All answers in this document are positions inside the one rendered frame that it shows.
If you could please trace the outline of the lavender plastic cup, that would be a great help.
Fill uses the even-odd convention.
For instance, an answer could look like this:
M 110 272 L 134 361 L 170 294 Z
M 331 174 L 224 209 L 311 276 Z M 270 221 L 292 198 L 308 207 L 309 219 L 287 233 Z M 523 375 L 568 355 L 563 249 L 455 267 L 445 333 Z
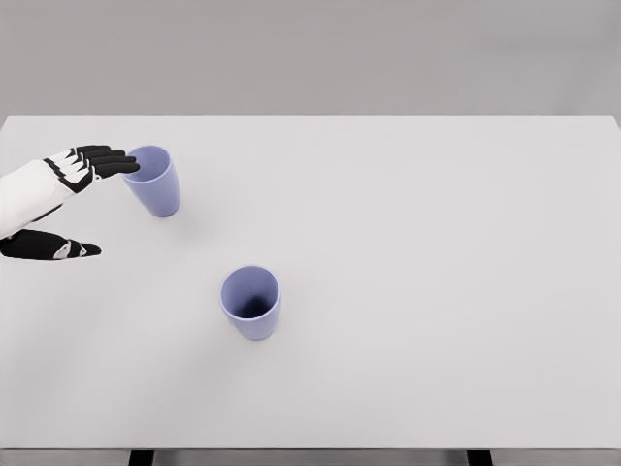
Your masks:
M 180 207 L 180 184 L 171 155 L 159 146 L 141 146 L 131 150 L 140 169 L 123 175 L 126 184 L 157 217 L 172 216 Z
M 245 338 L 261 341 L 277 328 L 281 286 L 269 269 L 246 265 L 225 277 L 219 289 L 219 302 L 229 322 Z

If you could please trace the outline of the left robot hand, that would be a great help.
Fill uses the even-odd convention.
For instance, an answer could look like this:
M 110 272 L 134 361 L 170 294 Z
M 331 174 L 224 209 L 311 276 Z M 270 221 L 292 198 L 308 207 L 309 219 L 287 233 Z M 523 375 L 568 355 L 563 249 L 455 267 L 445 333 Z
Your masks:
M 140 170 L 137 158 L 107 145 L 71 147 L 0 177 L 0 255 L 61 261 L 97 256 L 96 244 L 28 226 L 60 209 L 92 184 Z

